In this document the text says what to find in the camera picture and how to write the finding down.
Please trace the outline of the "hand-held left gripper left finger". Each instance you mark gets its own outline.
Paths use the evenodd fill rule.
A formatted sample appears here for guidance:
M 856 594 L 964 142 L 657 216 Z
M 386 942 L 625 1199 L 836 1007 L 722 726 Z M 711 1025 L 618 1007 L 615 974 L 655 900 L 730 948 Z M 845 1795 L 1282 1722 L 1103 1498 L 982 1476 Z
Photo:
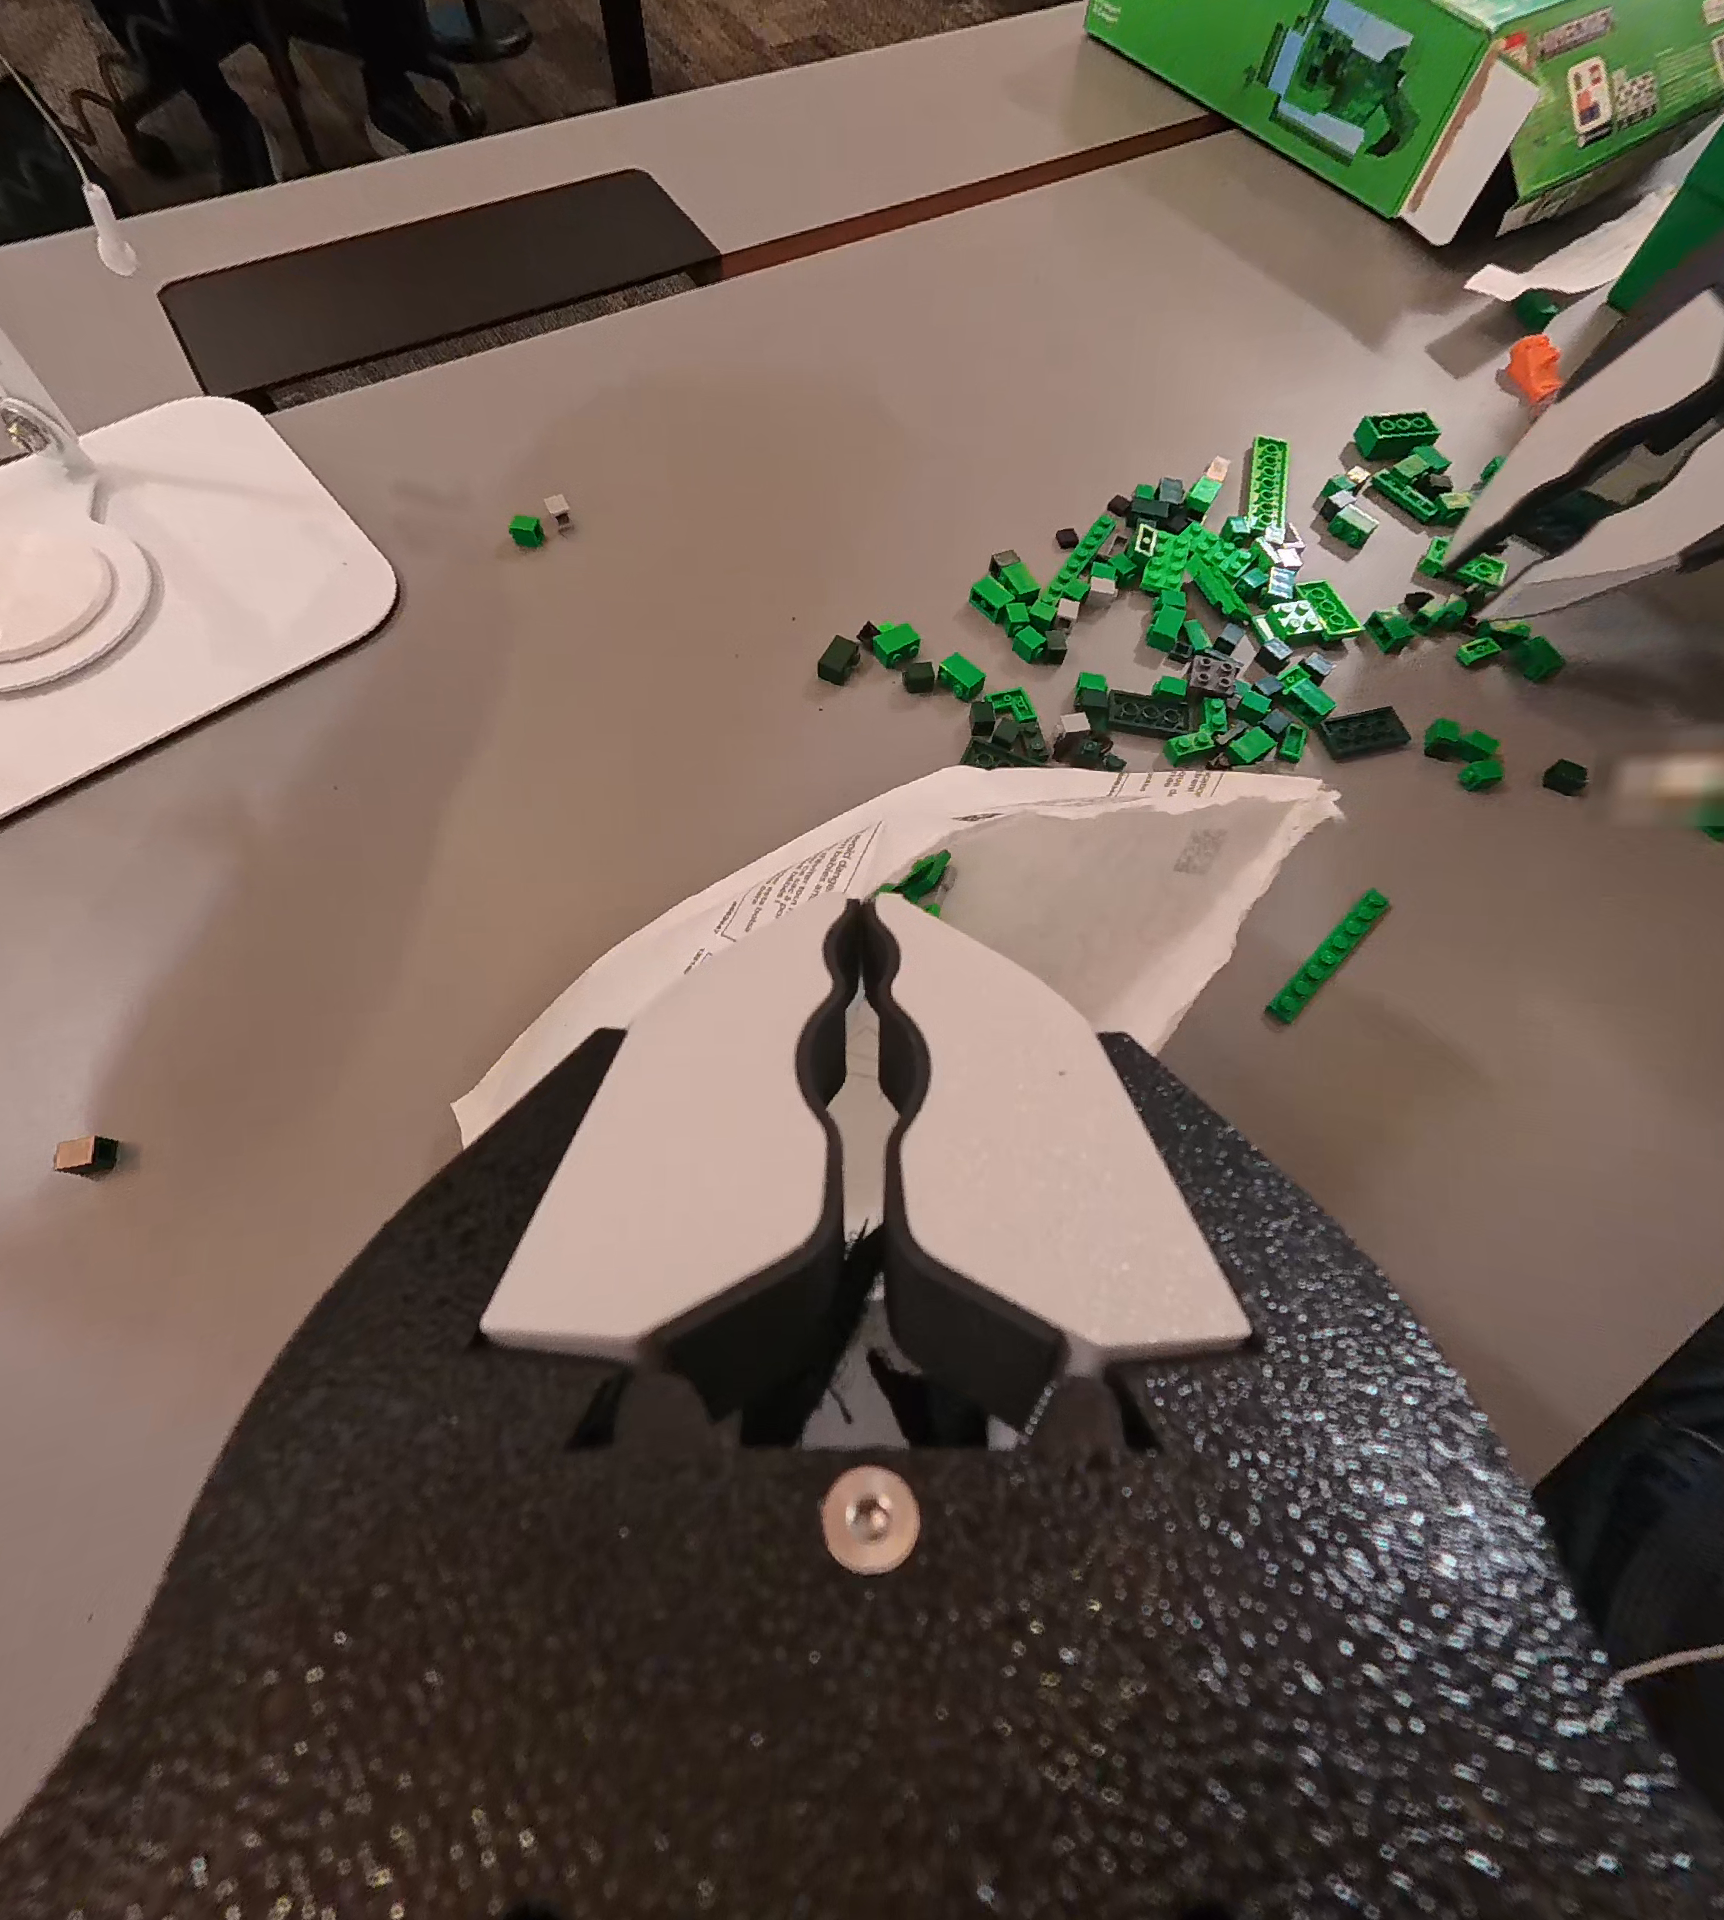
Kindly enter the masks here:
M 629 1026 L 481 1318 L 509 1351 L 658 1369 L 727 1418 L 805 1366 L 846 1261 L 867 907 L 827 897 Z

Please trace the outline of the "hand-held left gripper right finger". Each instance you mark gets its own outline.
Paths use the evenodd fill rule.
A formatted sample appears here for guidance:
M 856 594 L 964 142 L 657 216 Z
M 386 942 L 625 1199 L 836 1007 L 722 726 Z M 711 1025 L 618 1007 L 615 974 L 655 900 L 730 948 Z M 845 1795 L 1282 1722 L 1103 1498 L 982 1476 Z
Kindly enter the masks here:
M 1253 1324 L 1091 1019 L 897 895 L 870 907 L 894 1343 L 1025 1428 L 1059 1381 L 1226 1354 Z

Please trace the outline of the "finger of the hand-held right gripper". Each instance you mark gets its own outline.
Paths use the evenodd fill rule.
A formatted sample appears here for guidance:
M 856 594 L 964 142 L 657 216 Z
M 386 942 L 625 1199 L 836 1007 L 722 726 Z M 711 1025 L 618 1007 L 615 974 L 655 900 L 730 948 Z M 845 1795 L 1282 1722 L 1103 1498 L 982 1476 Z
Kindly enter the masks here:
M 1651 447 L 1670 449 L 1689 428 L 1717 419 L 1723 350 L 1724 294 L 1705 288 L 1660 322 L 1629 326 L 1604 343 L 1535 425 L 1552 407 L 1565 407 L 1571 420 L 1602 420 L 1609 427 L 1664 417 L 1673 428 Z M 1455 533 L 1451 571 L 1486 557 L 1476 549 L 1476 502 Z
M 1555 404 L 1476 500 L 1476 550 L 1509 555 L 1495 611 L 1565 613 L 1724 558 L 1724 413 L 1655 449 L 1662 417 L 1610 427 Z

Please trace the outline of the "torn white paper bag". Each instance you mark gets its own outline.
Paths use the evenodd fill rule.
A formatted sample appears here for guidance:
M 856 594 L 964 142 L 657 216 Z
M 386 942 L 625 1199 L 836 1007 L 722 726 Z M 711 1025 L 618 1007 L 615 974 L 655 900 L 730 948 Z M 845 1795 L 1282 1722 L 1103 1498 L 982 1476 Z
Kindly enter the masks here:
M 946 852 L 940 918 L 1018 962 L 1103 1035 L 1158 1052 L 1232 959 L 1254 904 L 1341 818 L 1321 779 L 1254 773 L 980 773 L 950 767 L 719 878 L 562 991 L 453 1105 L 473 1144 L 598 1028 L 820 900 L 860 900 Z

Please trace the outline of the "pile of green bricks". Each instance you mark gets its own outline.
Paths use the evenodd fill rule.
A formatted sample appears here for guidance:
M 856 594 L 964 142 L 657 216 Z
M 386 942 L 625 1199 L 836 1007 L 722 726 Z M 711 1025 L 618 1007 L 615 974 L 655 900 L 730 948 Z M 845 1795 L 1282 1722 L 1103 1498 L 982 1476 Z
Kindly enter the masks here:
M 1059 567 L 1041 578 L 1001 549 L 973 581 L 970 611 L 1013 658 L 1041 673 L 1069 664 L 1081 618 L 1142 603 L 1140 647 L 1158 667 L 1148 688 L 1077 670 L 1067 713 L 1045 718 L 1027 684 L 998 686 L 964 652 L 932 654 L 907 620 L 867 623 L 831 637 L 816 658 L 822 688 L 849 686 L 872 662 L 915 701 L 949 699 L 968 711 L 963 765 L 1029 771 L 1062 765 L 1123 774 L 1123 745 L 1154 746 L 1176 768 L 1301 767 L 1311 746 L 1335 763 L 1386 756 L 1415 736 L 1394 707 L 1346 711 L 1331 680 L 1352 645 L 1392 661 L 1422 642 L 1451 645 L 1460 670 L 1500 667 L 1528 686 L 1556 680 L 1569 661 L 1535 625 L 1492 613 L 1509 578 L 1498 550 L 1451 571 L 1448 550 L 1481 491 L 1498 476 L 1490 458 L 1474 485 L 1456 481 L 1443 430 L 1426 410 L 1373 413 L 1355 425 L 1355 463 L 1311 500 L 1312 531 L 1357 555 L 1378 533 L 1377 507 L 1432 533 L 1413 567 L 1421 590 L 1357 614 L 1341 590 L 1311 572 L 1315 540 L 1294 522 L 1260 538 L 1243 493 L 1215 521 L 1232 465 L 1212 461 L 1187 482 L 1165 476 L 1111 498 L 1082 531 L 1059 531 Z

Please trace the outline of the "grey desk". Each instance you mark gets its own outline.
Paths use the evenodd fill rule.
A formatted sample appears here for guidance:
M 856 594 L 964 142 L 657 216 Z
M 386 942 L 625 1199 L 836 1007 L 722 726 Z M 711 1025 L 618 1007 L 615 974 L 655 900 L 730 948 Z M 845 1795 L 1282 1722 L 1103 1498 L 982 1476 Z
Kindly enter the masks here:
M 956 755 L 955 703 L 818 692 L 827 640 L 997 661 L 992 550 L 1259 433 L 1298 498 L 1378 408 L 1481 467 L 1522 410 L 1465 277 L 1215 133 L 277 419 L 391 627 L 0 831 L 0 1833 L 453 1098 L 663 910 Z M 1724 1301 L 1724 571 L 1550 634 L 1546 686 L 1348 661 L 1346 707 L 1469 715 L 1509 782 L 1337 771 L 1165 1051 L 1533 1476 Z M 119 1168 L 57 1172 L 80 1136 Z

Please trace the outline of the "white paper scrap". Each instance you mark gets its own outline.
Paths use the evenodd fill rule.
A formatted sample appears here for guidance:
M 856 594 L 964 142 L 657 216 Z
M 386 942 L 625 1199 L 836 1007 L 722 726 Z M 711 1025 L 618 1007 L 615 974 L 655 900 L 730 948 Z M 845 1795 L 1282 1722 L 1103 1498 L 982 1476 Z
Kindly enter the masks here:
M 1531 294 L 1571 301 L 1615 285 L 1643 253 L 1677 193 L 1677 186 L 1660 186 L 1644 195 L 1639 205 L 1549 253 L 1527 270 L 1490 263 L 1469 277 L 1465 293 L 1515 304 Z

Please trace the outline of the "long narrow green plate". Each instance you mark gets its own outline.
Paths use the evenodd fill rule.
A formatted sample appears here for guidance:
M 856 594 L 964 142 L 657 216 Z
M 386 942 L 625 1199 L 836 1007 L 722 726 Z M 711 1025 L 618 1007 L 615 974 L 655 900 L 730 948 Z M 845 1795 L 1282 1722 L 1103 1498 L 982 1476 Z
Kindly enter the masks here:
M 1265 1004 L 1265 1017 L 1280 1026 L 1293 1026 L 1317 1001 L 1323 989 L 1362 948 L 1391 913 L 1391 898 L 1381 889 L 1368 889 L 1351 910 L 1331 926 L 1331 933 L 1288 976 L 1282 989 Z

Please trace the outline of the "green cardboard toy box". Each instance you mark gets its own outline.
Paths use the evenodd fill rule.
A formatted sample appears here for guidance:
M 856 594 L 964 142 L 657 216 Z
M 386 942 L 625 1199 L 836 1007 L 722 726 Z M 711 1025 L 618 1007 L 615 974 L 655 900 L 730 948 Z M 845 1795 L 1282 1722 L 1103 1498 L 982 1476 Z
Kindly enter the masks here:
M 1556 221 L 1724 114 L 1724 3 L 1093 3 L 1084 27 L 1432 247 Z

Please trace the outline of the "black office chair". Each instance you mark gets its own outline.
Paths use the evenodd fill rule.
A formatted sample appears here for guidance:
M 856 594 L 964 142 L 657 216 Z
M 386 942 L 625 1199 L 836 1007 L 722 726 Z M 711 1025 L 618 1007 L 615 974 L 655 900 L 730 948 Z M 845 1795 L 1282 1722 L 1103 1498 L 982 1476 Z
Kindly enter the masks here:
M 187 97 L 208 128 L 225 190 L 274 185 L 279 167 L 260 121 L 226 78 L 225 62 L 255 36 L 250 5 L 95 3 L 109 36 L 150 84 Z M 441 56 L 428 15 L 416 3 L 303 5 L 303 38 L 338 15 L 328 49 L 354 61 L 362 133 L 377 159 L 430 152 L 488 130 Z

